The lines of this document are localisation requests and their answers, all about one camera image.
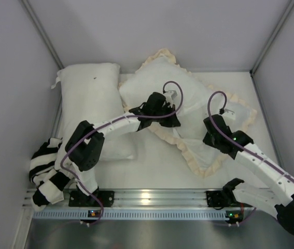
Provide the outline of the grey pillowcase with cream frill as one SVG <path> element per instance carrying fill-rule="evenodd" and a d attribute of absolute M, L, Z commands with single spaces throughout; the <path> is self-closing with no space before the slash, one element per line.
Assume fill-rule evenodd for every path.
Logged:
<path fill-rule="evenodd" d="M 205 85 L 180 67 L 168 49 L 150 56 L 142 66 L 119 84 L 124 110 L 137 107 L 153 92 L 175 90 L 175 106 L 180 109 L 177 128 L 165 128 L 153 123 L 149 131 L 159 139 L 175 145 L 193 174 L 205 178 L 213 175 L 228 156 L 203 143 L 207 130 L 203 120 L 208 117 L 208 100 L 219 88 Z"/>

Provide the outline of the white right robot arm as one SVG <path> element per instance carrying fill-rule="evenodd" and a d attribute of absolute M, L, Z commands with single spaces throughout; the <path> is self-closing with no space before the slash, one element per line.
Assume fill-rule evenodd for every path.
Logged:
<path fill-rule="evenodd" d="M 235 178 L 221 190 L 225 201 L 229 205 L 253 206 L 274 217 L 294 235 L 294 177 L 270 160 L 245 132 L 232 132 L 222 115 L 212 115 L 203 122 L 207 130 L 203 143 L 230 156 L 268 187 L 257 188 Z"/>

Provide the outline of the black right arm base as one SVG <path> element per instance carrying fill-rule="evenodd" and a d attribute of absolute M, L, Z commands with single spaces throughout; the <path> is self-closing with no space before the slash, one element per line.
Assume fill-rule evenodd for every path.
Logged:
<path fill-rule="evenodd" d="M 240 207 L 234 195 L 232 193 L 226 193 L 223 190 L 206 191 L 206 201 L 209 208 L 214 208 L 216 210 Z"/>

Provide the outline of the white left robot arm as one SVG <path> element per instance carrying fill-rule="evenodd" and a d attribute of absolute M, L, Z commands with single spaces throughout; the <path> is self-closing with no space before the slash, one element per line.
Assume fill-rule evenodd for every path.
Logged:
<path fill-rule="evenodd" d="M 62 168 L 67 158 L 72 162 L 75 170 L 71 173 L 78 180 L 78 190 L 85 196 L 90 196 L 97 190 L 93 168 L 100 160 L 105 140 L 140 131 L 153 122 L 166 128 L 180 127 L 176 116 L 178 109 L 173 103 L 176 97 L 175 90 L 154 92 L 142 105 L 117 118 L 95 125 L 86 120 L 80 122 L 66 143 L 66 155 L 61 162 Z"/>

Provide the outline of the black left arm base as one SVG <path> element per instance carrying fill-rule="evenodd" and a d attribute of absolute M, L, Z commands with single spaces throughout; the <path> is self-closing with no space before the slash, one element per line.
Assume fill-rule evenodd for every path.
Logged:
<path fill-rule="evenodd" d="M 103 207 L 112 207 L 114 203 L 115 192 L 111 190 L 99 190 L 94 193 L 95 197 L 100 201 Z M 81 190 L 72 190 L 69 193 L 70 207 L 100 207 L 100 204 L 91 196 L 85 195 Z"/>

